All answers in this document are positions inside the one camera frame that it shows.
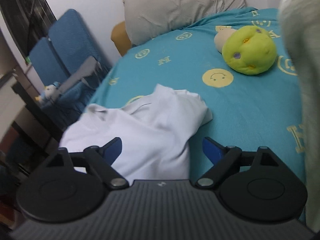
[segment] yellow smiley face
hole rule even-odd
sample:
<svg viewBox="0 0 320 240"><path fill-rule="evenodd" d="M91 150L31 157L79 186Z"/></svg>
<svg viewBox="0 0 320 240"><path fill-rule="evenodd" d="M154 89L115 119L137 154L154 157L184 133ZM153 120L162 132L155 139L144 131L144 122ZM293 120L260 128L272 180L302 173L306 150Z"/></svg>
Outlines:
<svg viewBox="0 0 320 240"><path fill-rule="evenodd" d="M137 99L139 99L139 98L143 98L144 96L136 96L136 97L134 97L134 98L131 98L126 104L125 104L125 106L127 106L128 104L130 104L130 103L132 103L133 101L135 101L135 100L137 100Z"/></svg>
<svg viewBox="0 0 320 240"><path fill-rule="evenodd" d="M233 75L225 69L213 68L203 74L202 81L207 86L222 88L233 82Z"/></svg>
<svg viewBox="0 0 320 240"><path fill-rule="evenodd" d="M224 29L231 29L231 26L222 26L222 25L216 26L216 32L222 31Z"/></svg>

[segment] metal screw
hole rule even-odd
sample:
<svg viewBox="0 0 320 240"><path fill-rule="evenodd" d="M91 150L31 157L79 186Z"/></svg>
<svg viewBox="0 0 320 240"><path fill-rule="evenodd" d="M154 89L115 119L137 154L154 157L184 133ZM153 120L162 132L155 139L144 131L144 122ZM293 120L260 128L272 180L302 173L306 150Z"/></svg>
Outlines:
<svg viewBox="0 0 320 240"><path fill-rule="evenodd" d="M122 187L126 183L127 183L126 180L122 179L122 178L116 178L116 179L111 180L111 185L114 187Z"/></svg>
<svg viewBox="0 0 320 240"><path fill-rule="evenodd" d="M209 187L209 186L213 185L213 180L209 179L209 178L202 178L202 179L198 180L198 184L201 187Z"/></svg>

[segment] ridged gray surface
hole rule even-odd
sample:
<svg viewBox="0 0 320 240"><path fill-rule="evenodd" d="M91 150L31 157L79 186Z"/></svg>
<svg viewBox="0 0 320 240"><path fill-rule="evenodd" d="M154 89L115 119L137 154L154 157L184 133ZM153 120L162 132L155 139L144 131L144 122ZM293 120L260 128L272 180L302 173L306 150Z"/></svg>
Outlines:
<svg viewBox="0 0 320 240"><path fill-rule="evenodd" d="M65 224L27 221L11 236L17 240L299 240L313 233L293 220L278 225L243 221L226 211L215 194L189 181L136 181L113 191L89 216Z"/></svg>

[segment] green plush ball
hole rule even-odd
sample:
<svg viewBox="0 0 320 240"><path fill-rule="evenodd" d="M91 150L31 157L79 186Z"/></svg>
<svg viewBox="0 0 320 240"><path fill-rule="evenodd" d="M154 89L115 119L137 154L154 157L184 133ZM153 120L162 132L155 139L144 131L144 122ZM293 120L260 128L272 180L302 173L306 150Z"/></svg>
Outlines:
<svg viewBox="0 0 320 240"><path fill-rule="evenodd" d="M227 39L222 47L222 56L235 71L256 75L267 71L273 65L277 49L265 29L245 26Z"/></svg>

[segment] smiley face print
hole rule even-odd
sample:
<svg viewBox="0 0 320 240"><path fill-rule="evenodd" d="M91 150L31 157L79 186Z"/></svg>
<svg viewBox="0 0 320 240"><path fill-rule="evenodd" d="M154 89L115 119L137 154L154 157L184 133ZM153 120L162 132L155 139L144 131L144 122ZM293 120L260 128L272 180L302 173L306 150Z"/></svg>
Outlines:
<svg viewBox="0 0 320 240"><path fill-rule="evenodd" d="M139 51L136 55L135 55L135 58L143 58L145 57L146 55L148 55L150 52L150 49L144 49L142 51Z"/></svg>
<svg viewBox="0 0 320 240"><path fill-rule="evenodd" d="M233 75L225 69L213 68L203 74L202 81L207 86L222 88L233 82Z"/></svg>
<svg viewBox="0 0 320 240"><path fill-rule="evenodd" d="M188 39L192 36L192 33L183 33L181 35L179 35L178 37L176 37L177 41L181 41L181 40L185 40Z"/></svg>

